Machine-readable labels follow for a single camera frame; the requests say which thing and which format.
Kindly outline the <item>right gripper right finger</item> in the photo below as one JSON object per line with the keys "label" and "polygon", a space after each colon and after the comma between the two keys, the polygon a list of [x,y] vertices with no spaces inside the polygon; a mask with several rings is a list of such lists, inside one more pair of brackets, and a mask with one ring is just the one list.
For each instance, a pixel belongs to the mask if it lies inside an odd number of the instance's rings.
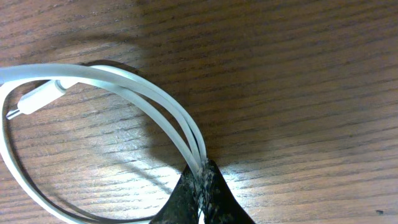
{"label": "right gripper right finger", "polygon": [[255,224],[236,201],[215,161],[206,162],[203,178],[205,224]]}

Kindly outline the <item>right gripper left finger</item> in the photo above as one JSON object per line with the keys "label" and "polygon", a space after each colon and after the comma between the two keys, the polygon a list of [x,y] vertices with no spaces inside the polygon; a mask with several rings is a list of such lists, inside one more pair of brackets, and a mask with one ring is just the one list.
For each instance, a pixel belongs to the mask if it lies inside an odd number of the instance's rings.
{"label": "right gripper left finger", "polygon": [[197,224],[198,204],[194,176],[186,166],[168,201],[153,217],[150,224]]}

